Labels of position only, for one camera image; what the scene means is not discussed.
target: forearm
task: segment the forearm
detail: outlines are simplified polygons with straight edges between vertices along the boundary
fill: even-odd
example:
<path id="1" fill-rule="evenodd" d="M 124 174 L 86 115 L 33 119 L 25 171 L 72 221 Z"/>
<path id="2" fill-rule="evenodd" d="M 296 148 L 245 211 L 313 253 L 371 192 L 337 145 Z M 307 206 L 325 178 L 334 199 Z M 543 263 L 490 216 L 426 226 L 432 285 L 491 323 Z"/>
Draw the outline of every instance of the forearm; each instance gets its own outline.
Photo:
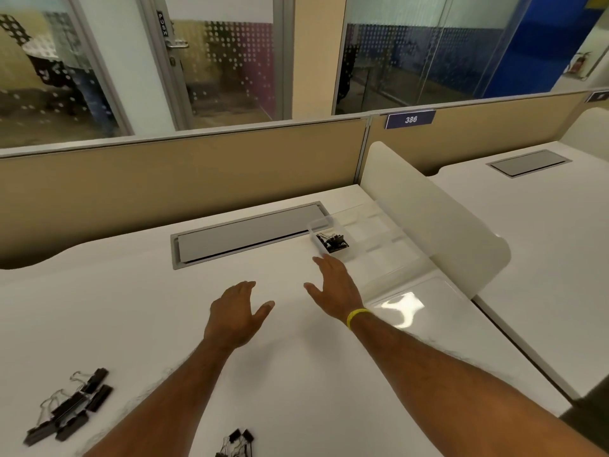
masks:
<path id="1" fill-rule="evenodd" d="M 201 342 L 175 372 L 85 457 L 187 456 L 231 352 Z"/>
<path id="2" fill-rule="evenodd" d="M 446 457 L 605 455 L 508 384 L 376 318 L 351 328 Z"/>

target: push sign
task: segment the push sign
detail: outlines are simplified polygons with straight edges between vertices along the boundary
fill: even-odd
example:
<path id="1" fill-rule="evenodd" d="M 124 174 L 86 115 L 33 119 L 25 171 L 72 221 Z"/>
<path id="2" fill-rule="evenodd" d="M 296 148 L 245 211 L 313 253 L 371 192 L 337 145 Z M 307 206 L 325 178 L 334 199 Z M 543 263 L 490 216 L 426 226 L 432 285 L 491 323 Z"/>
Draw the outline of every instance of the push sign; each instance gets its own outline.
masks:
<path id="1" fill-rule="evenodd" d="M 161 11 L 157 11 L 156 15 L 158 16 L 158 23 L 161 26 L 161 31 L 163 32 L 163 36 L 169 36 L 169 32 L 167 31 L 167 24 L 165 23 L 165 17 Z"/>
<path id="2" fill-rule="evenodd" d="M 415 127 L 417 125 L 429 125 L 434 121 L 435 110 L 424 110 L 419 112 L 404 112 L 387 116 L 385 130 L 395 128 Z"/>

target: blue wall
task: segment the blue wall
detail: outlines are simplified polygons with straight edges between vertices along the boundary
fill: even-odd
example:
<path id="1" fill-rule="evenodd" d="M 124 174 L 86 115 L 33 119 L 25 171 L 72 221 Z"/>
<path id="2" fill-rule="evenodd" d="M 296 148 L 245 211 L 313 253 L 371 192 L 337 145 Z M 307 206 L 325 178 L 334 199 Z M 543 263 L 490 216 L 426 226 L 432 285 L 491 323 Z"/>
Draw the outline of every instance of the blue wall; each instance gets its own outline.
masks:
<path id="1" fill-rule="evenodd" d="M 550 91 L 603 13 L 587 1 L 532 0 L 484 97 Z"/>

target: fire extinguisher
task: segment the fire extinguisher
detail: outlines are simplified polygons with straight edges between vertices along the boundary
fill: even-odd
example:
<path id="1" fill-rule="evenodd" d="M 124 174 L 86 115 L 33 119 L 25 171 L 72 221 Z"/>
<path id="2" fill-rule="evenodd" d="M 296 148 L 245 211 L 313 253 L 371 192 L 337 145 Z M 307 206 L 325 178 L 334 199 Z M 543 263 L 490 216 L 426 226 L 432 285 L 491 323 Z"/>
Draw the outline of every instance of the fire extinguisher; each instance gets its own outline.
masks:
<path id="1" fill-rule="evenodd" d="M 582 70 L 583 65 L 586 63 L 586 59 L 590 56 L 590 52 L 587 53 L 577 53 L 576 56 L 579 56 L 575 62 L 571 65 L 567 73 L 569 74 L 578 74 L 580 70 Z"/>

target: yellow wristband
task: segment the yellow wristband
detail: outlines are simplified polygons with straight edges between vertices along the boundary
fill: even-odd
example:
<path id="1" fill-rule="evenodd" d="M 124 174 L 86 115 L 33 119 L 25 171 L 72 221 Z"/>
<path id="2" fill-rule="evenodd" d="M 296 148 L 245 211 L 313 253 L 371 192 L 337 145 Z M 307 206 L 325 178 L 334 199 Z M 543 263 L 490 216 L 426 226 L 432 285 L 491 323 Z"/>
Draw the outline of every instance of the yellow wristband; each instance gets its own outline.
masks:
<path id="1" fill-rule="evenodd" d="M 351 320 L 360 313 L 371 313 L 371 311 L 366 308 L 359 308 L 359 309 L 356 309 L 355 311 L 352 311 L 346 318 L 346 326 L 349 330 L 351 330 Z"/>

